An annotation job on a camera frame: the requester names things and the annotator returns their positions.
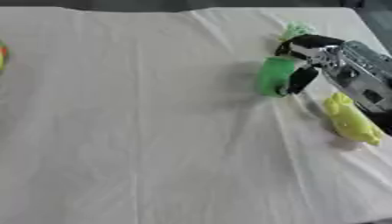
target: white cloth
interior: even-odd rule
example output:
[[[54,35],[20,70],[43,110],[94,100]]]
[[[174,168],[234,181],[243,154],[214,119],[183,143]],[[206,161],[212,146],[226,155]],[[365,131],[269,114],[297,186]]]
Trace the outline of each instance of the white cloth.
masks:
[[[290,21],[385,51],[347,9],[0,8],[0,223],[392,217],[390,137],[336,136],[321,76],[298,96],[255,94]]]

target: robotic arm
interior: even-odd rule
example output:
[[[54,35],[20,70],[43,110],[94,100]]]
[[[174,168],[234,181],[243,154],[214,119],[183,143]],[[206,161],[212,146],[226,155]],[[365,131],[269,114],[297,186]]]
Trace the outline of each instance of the robotic arm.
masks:
[[[392,58],[358,41],[305,34],[283,42],[276,56],[305,60],[280,95],[298,94],[321,73],[385,133],[392,136]]]

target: colorful toy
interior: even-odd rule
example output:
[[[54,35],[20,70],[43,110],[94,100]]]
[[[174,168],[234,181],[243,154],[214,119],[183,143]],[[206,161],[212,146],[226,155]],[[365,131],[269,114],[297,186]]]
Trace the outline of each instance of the colorful toy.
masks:
[[[343,137],[356,142],[378,145],[382,131],[364,116],[345,94],[334,93],[324,101],[326,113],[336,131]]]
[[[290,22],[279,39],[284,42],[304,34],[316,34],[316,29],[302,22]]]
[[[286,58],[267,58],[257,75],[256,90],[261,95],[282,97],[277,89],[289,81],[294,72],[294,60]]]
[[[8,60],[8,49],[7,46],[0,41],[0,71],[4,69],[5,63]]]

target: yellow toy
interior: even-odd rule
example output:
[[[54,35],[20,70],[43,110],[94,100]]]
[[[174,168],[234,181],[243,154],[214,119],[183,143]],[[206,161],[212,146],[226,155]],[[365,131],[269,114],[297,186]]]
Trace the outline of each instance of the yellow toy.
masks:
[[[372,145],[380,143],[382,131],[365,117],[345,94],[334,93],[324,101],[324,107],[341,136]]]

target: green plush toy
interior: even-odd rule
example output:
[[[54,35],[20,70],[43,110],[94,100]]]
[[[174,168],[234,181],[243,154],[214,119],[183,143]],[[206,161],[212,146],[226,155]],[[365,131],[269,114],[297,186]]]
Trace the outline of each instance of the green plush toy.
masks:
[[[286,30],[279,38],[282,42],[295,38],[304,34],[316,34],[316,29],[302,22],[290,22],[287,24]]]
[[[267,58],[257,74],[256,91],[261,95],[282,97],[277,90],[287,85],[293,72],[293,59]]]

